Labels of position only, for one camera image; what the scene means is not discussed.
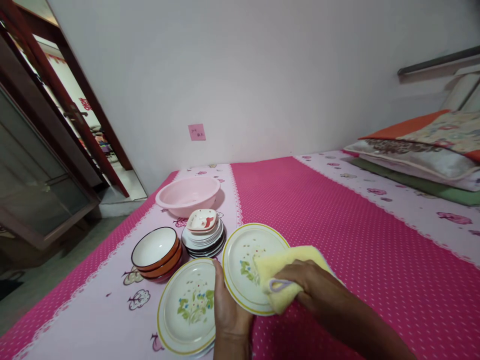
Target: yellow cloth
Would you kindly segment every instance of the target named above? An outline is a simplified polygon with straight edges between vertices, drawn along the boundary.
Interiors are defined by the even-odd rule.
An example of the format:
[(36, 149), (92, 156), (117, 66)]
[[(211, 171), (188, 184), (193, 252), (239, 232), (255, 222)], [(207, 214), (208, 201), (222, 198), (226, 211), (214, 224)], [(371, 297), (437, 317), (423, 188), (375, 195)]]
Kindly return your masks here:
[(254, 258), (253, 261), (260, 277), (261, 290), (267, 295), (273, 311), (279, 315), (283, 314), (285, 309), (303, 289), (294, 282), (279, 292), (272, 292), (270, 290), (270, 280), (273, 279), (285, 265), (291, 264), (295, 260), (313, 260), (322, 269), (335, 276), (324, 256), (313, 246), (291, 247), (274, 255)]

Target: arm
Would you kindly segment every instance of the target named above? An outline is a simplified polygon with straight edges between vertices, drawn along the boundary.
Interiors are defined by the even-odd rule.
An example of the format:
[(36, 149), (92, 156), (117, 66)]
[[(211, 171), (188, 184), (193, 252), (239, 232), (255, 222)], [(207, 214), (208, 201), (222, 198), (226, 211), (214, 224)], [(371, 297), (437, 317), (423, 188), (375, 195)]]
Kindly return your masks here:
[(250, 358), (250, 329), (254, 316), (238, 305), (225, 286), (222, 265), (215, 265), (215, 347), (214, 360)]
[(367, 359), (415, 359), (371, 307), (315, 262), (295, 260), (276, 276), (303, 288), (296, 299), (331, 335)]

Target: glass door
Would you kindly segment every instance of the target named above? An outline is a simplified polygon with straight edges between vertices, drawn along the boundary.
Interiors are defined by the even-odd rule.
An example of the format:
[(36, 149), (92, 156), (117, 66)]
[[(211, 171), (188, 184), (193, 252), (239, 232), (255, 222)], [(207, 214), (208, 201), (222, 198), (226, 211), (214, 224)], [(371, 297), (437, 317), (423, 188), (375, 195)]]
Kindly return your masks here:
[(44, 249), (97, 203), (0, 86), (0, 224)]

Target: stacked bowls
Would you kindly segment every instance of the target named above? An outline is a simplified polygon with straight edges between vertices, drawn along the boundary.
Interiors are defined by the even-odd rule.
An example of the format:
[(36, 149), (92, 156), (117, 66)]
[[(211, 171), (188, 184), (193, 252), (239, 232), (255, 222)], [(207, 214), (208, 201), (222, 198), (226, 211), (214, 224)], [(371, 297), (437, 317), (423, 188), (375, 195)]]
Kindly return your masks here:
[(226, 237), (224, 223), (220, 218), (207, 232), (195, 233), (185, 227), (181, 233), (181, 241), (188, 254), (194, 259), (212, 258), (217, 255), (222, 251)]
[(133, 248), (131, 262), (140, 275), (164, 282), (182, 265), (182, 242), (171, 227), (160, 227), (145, 235)]

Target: pink bedsheet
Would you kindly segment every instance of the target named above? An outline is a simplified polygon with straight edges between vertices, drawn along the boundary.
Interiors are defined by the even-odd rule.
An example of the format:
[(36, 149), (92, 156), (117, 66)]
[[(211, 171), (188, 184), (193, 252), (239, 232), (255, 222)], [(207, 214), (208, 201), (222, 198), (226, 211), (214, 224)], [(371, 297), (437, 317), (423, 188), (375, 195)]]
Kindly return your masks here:
[[(400, 334), (418, 358), (480, 354), (480, 212), (399, 185), (348, 163), (341, 151), (184, 169), (221, 182), (215, 206), (231, 234), (260, 222), (291, 246), (314, 245), (336, 275)], [(154, 195), (0, 339), (0, 359), (168, 359), (156, 333), (164, 285), (122, 276), (148, 231), (184, 222)], [(137, 291), (149, 301), (129, 305)], [(350, 358), (294, 303), (258, 317), (255, 358)], [(212, 357), (212, 351), (206, 358)]]

